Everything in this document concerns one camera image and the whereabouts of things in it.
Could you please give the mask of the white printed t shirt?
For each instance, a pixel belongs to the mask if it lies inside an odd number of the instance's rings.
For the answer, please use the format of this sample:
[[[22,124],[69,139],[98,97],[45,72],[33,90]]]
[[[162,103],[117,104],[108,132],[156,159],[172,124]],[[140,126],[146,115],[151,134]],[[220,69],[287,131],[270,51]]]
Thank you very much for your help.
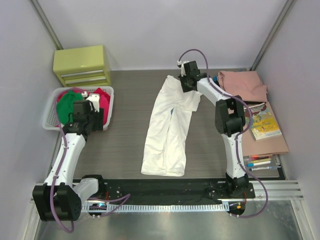
[[[186,167],[186,139],[201,94],[184,93],[181,82],[168,75],[156,97],[144,144],[141,173],[182,177]]]

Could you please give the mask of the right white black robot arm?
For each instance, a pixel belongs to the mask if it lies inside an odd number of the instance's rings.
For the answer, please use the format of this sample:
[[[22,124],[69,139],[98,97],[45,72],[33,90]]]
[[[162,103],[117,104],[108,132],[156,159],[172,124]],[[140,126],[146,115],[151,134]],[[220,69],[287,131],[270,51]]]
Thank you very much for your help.
[[[215,107],[215,128],[221,134],[226,151],[226,191],[238,196],[249,186],[249,177],[244,168],[242,132],[246,123],[242,100],[222,90],[206,74],[201,73],[195,61],[178,61],[178,76],[182,91],[198,92]]]

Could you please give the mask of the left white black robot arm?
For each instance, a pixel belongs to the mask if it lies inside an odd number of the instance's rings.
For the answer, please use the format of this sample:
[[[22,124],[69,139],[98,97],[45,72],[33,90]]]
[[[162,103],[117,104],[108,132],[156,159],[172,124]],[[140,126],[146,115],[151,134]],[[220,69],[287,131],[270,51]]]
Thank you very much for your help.
[[[85,99],[74,102],[71,116],[67,123],[58,124],[62,140],[51,172],[32,191],[39,217],[45,222],[76,221],[83,202],[106,192],[100,174],[85,175],[73,185],[75,169],[89,135],[103,129],[103,114]]]

